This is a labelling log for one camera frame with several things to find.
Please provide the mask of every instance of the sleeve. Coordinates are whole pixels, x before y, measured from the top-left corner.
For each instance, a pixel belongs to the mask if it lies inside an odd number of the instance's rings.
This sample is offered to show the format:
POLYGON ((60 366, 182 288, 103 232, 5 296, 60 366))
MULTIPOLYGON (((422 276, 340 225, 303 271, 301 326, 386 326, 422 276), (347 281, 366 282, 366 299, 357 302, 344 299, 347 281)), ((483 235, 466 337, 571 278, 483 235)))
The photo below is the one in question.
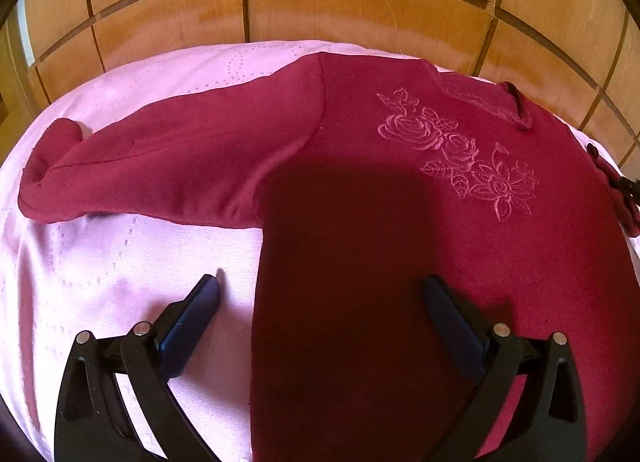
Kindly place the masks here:
POLYGON ((89 212, 255 227, 257 188, 324 112, 317 54, 249 83, 161 100, 82 140, 57 119, 24 168, 18 206, 42 223, 89 212))

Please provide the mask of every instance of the garment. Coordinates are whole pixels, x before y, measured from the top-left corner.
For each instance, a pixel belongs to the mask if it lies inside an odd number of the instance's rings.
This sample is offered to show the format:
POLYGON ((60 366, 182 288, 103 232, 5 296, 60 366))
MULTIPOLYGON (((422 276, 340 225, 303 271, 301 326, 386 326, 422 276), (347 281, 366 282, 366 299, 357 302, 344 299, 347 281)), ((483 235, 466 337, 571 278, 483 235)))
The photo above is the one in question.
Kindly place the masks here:
POLYGON ((472 384, 421 306, 431 273, 520 335, 567 334, 590 458, 638 395, 640 291, 620 198, 568 128, 510 85, 419 60, 306 56, 86 141, 59 119, 18 204, 40 222, 101 211, 262 227, 258 462, 412 461, 433 447, 472 384))

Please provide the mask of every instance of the metal pin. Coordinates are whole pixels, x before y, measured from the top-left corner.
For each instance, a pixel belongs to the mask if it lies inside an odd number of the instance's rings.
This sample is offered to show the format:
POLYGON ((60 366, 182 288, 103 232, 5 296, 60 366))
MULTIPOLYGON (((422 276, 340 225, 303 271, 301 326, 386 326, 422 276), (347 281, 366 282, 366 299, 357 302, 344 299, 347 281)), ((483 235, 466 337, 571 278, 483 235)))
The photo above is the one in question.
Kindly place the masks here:
POLYGON ((151 324, 148 321, 140 321, 133 326, 133 334, 143 336, 151 330, 151 324))
POLYGON ((559 345, 566 345, 568 340, 562 332, 554 332, 554 341, 559 345))
POLYGON ((511 329, 504 323, 496 323, 494 325, 494 333, 499 337, 508 337, 511 334, 511 329))
POLYGON ((89 341, 90 337, 91 337, 91 334, 89 333, 89 331, 83 330, 76 336, 76 342, 81 345, 84 345, 87 341, 89 341))

